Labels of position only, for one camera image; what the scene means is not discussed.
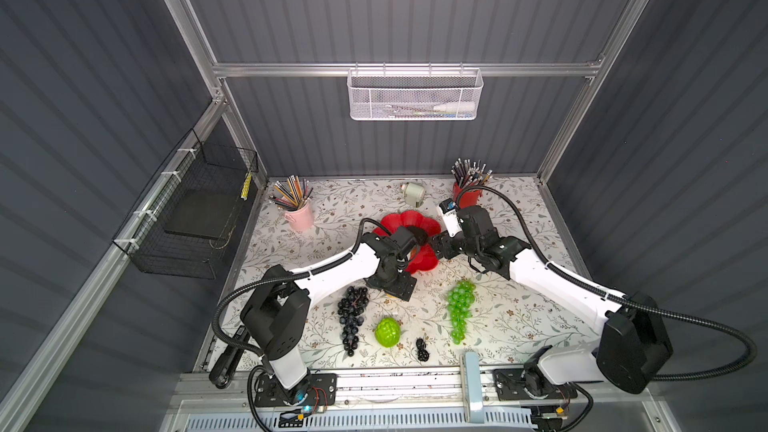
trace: mounting plate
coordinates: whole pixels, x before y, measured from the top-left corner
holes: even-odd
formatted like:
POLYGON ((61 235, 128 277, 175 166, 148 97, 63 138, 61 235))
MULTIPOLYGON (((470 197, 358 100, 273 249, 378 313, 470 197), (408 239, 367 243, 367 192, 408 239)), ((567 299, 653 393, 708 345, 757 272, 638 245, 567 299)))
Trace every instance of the mounting plate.
POLYGON ((256 407, 294 407, 307 404, 314 406, 315 395, 312 388, 325 391, 325 394, 320 392, 318 406, 324 405, 327 407, 336 402, 336 374, 310 374, 307 377, 310 380, 310 388, 306 394, 306 399, 304 399, 302 404, 286 404, 283 401, 283 395, 277 379, 274 377, 269 378, 266 374, 262 374, 256 381, 256 396, 254 397, 256 407))
MULTIPOLYGON (((493 382, 499 400, 533 399, 528 395, 528 392, 525 391, 525 382, 517 377, 517 375, 520 375, 521 373, 522 369, 494 369, 493 382)), ((578 397, 578 392, 570 385, 559 385, 558 387, 564 392, 566 398, 569 397, 569 394, 571 400, 578 397)), ((542 398, 542 400, 543 399, 562 399, 562 396, 560 395, 560 392, 555 389, 550 395, 542 398)))

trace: pink pencil cup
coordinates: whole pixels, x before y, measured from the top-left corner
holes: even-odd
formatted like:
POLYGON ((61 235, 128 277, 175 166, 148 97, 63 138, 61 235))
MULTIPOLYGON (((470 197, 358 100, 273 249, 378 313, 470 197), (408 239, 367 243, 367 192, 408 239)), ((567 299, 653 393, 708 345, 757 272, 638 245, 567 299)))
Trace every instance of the pink pencil cup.
POLYGON ((307 200, 306 204, 295 212, 286 212, 288 225, 295 232, 304 232, 315 225, 315 216, 312 214, 312 205, 307 200))

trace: green grapes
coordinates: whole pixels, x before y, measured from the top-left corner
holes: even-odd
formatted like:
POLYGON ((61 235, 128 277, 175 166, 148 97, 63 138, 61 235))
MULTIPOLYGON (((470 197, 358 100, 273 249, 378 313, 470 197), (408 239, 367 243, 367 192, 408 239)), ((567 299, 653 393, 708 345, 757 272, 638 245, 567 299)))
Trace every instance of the green grapes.
POLYGON ((448 293, 448 312, 451 315, 451 340, 459 345, 467 332, 466 319, 472 316, 470 307, 475 303, 475 284, 470 281, 460 281, 448 293))

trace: table surface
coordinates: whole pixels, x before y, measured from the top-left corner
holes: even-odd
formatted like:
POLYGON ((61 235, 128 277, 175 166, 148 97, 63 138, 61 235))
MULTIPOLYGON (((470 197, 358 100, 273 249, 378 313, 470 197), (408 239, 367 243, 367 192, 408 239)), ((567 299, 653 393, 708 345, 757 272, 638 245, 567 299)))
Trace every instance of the table surface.
MULTIPOLYGON (((436 218, 437 204, 450 197, 453 180, 429 178, 413 182, 426 189, 424 205, 417 210, 424 216, 436 218)), ((360 218, 378 220, 411 208, 402 200, 401 184, 402 180, 313 182, 315 226, 301 234, 291 230, 278 207, 265 203, 236 286, 259 279, 274 264, 282 264, 285 269, 306 266, 348 248, 354 243, 360 218)), ((498 178, 489 186, 518 205, 544 253, 572 270, 571 259, 534 178, 498 178)), ((524 238, 513 211, 500 198, 486 194, 478 204, 489 211, 500 235, 524 238)), ((509 364, 524 361, 545 345, 564 347, 597 337, 584 322, 561 306, 498 274, 474 272, 466 258, 441 261, 434 270, 418 272, 416 277, 418 283, 409 302, 370 290, 371 300, 363 315, 365 323, 358 333, 360 346, 353 357, 348 357, 343 350, 342 326, 336 315, 336 304, 343 291, 335 292, 313 307, 299 344, 307 366, 330 369, 456 365, 464 350, 477 352, 481 364, 509 364), (451 322, 446 313, 446 292, 462 279, 470 279, 477 285, 477 300, 473 317, 467 320, 465 341, 454 345, 449 335, 451 322), (392 348, 382 347, 374 337, 373 331, 384 317, 393 317, 401 325, 400 342, 392 348), (415 343, 419 337, 426 339, 431 355, 424 363, 416 359, 415 343)), ((227 333, 232 334, 240 325, 240 310, 248 296, 244 294, 235 299, 226 311, 222 325, 227 333)), ((209 369, 224 349, 225 344, 216 340, 209 369)), ((245 352, 238 370, 251 369, 255 360, 252 353, 245 352)))

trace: pencil sharpener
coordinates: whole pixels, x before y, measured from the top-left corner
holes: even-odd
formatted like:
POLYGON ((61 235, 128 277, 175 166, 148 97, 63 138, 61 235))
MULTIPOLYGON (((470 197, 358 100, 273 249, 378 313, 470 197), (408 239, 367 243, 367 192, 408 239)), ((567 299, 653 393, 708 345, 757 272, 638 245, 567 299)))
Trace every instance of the pencil sharpener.
POLYGON ((424 195, 426 194, 424 186, 420 186, 413 182, 406 182, 400 186, 400 188, 402 189, 402 197, 406 201, 406 204, 416 208, 419 208, 424 204, 424 195))

